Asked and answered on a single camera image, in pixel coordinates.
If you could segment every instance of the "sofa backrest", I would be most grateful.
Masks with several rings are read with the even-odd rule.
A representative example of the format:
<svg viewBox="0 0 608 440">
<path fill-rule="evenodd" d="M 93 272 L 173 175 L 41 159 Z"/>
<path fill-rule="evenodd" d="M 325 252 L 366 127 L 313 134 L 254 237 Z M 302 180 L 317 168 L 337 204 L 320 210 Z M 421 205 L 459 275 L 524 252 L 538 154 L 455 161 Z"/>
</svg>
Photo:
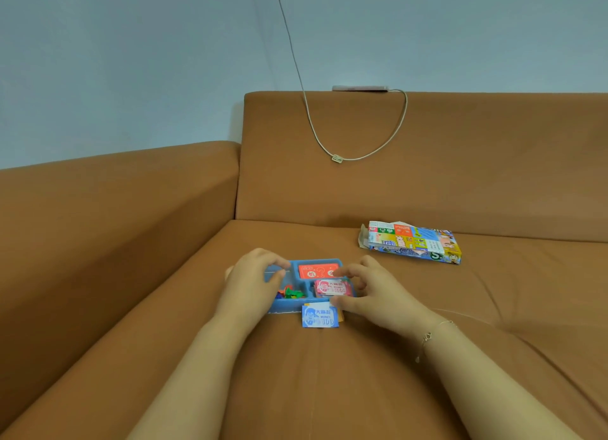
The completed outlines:
<svg viewBox="0 0 608 440">
<path fill-rule="evenodd" d="M 233 218 L 238 144 L 0 170 L 0 432 Z"/>
<path fill-rule="evenodd" d="M 247 94 L 237 218 L 608 241 L 608 94 L 408 96 Z"/>
</svg>

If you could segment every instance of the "white cable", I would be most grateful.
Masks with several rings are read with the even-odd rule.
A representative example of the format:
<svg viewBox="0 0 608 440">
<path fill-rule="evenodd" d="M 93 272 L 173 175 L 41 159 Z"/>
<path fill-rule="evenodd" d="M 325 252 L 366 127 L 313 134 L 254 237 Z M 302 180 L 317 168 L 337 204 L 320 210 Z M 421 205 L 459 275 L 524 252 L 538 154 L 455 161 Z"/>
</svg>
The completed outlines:
<svg viewBox="0 0 608 440">
<path fill-rule="evenodd" d="M 321 144 L 321 141 L 319 141 L 319 136 L 317 136 L 317 132 L 314 130 L 313 120 L 310 118 L 310 109 L 308 108 L 308 99 L 306 98 L 306 91 L 304 90 L 304 84 L 302 83 L 302 77 L 300 75 L 300 69 L 298 68 L 298 62 L 295 60 L 294 45 L 293 45 L 293 43 L 291 41 L 291 34 L 289 33 L 289 26 L 287 25 L 287 19 L 285 18 L 285 11 L 283 11 L 283 4 L 281 3 L 281 0 L 278 0 L 278 6 L 281 8 L 281 14 L 283 15 L 283 22 L 285 23 L 285 30 L 287 30 L 287 37 L 289 38 L 289 47 L 291 48 L 291 56 L 293 57 L 294 65 L 295 65 L 295 71 L 298 74 L 298 79 L 300 80 L 300 88 L 302 90 L 302 94 L 304 95 L 304 105 L 306 106 L 306 114 L 308 116 L 308 122 L 310 123 L 310 129 L 313 130 L 314 138 L 317 140 L 317 144 L 319 144 L 321 146 L 321 148 L 325 151 L 325 153 L 327 153 L 327 155 L 330 155 L 331 159 L 333 161 L 337 162 L 337 163 L 341 163 L 342 161 L 357 161 L 357 160 L 360 160 L 360 159 L 364 159 L 364 158 L 367 158 L 368 156 L 371 156 L 374 153 L 379 152 L 380 150 L 382 150 L 389 142 L 391 142 L 391 140 L 393 140 L 393 137 L 396 136 L 397 131 L 399 131 L 399 128 L 401 128 L 401 124 L 403 123 L 403 119 L 406 117 L 407 106 L 409 105 L 409 101 L 407 99 L 407 93 L 406 93 L 406 91 L 403 91 L 403 90 L 389 90 L 391 92 L 402 92 L 403 96 L 405 97 L 405 100 L 404 100 L 404 103 L 403 103 L 403 113 L 401 114 L 401 119 L 399 120 L 399 124 L 397 125 L 397 128 L 395 129 L 395 131 L 391 134 L 391 136 L 388 138 L 388 140 L 384 144 L 380 145 L 380 147 L 378 147 L 373 152 L 369 152 L 367 155 L 360 156 L 359 158 L 343 158 L 340 155 L 336 155 L 335 153 L 331 153 L 329 150 L 327 150 L 325 148 L 325 146 L 323 144 Z"/>
</svg>

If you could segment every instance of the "bracelet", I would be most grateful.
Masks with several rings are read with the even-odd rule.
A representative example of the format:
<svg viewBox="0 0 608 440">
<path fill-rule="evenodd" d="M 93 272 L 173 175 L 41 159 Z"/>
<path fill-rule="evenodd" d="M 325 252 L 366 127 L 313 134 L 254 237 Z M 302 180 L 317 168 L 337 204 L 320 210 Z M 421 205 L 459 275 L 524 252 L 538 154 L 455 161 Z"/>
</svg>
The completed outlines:
<svg viewBox="0 0 608 440">
<path fill-rule="evenodd" d="M 442 321 L 440 323 L 437 323 L 437 325 L 435 325 L 435 327 L 433 328 L 432 331 L 435 331 L 439 326 L 441 326 L 444 323 L 454 324 L 454 322 L 452 320 Z M 415 359 L 416 363 L 420 363 L 420 356 L 424 353 L 424 346 L 433 337 L 432 336 L 432 331 L 429 331 L 427 334 L 424 335 L 424 337 L 422 337 L 422 344 L 420 344 L 420 351 L 418 352 L 418 356 Z"/>
</svg>

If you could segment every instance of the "sofa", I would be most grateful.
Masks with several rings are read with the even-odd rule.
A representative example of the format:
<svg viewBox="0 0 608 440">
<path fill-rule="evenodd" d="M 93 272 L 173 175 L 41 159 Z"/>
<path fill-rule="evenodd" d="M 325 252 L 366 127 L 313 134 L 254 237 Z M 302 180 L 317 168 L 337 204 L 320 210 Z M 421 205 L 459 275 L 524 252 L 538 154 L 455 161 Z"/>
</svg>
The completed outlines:
<svg viewBox="0 0 608 440">
<path fill-rule="evenodd" d="M 0 170 L 0 439 L 124 438 L 228 266 L 258 246 L 354 262 L 370 220 L 452 230 L 460 265 L 371 255 L 579 435 L 608 438 L 608 94 L 408 98 L 360 161 L 323 152 L 300 92 L 252 92 L 240 146 Z M 308 100 L 347 158 L 403 107 L 397 92 Z M 467 438 L 415 351 L 353 314 L 329 329 L 267 315 L 221 437 Z"/>
</svg>

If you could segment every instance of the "blue plastic tray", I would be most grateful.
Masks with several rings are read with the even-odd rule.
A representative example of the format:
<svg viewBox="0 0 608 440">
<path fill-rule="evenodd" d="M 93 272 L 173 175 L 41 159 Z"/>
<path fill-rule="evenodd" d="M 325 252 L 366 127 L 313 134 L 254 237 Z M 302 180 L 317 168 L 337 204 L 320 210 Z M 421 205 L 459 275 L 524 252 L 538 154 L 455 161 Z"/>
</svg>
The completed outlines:
<svg viewBox="0 0 608 440">
<path fill-rule="evenodd" d="M 287 271 L 283 282 L 281 283 L 281 289 L 287 285 L 292 285 L 293 290 L 304 291 L 306 294 L 305 298 L 301 299 L 275 299 L 270 307 L 268 313 L 294 313 L 301 312 L 302 306 L 306 303 L 322 303 L 323 301 L 329 301 L 329 298 L 317 298 L 314 295 L 314 281 L 320 278 L 308 279 L 300 277 L 301 265 L 307 264 L 338 264 L 342 266 L 342 261 L 339 259 L 308 259 L 308 260 L 291 260 L 291 269 Z M 279 270 L 280 267 L 271 265 L 264 272 L 264 280 L 268 281 L 273 273 Z"/>
</svg>

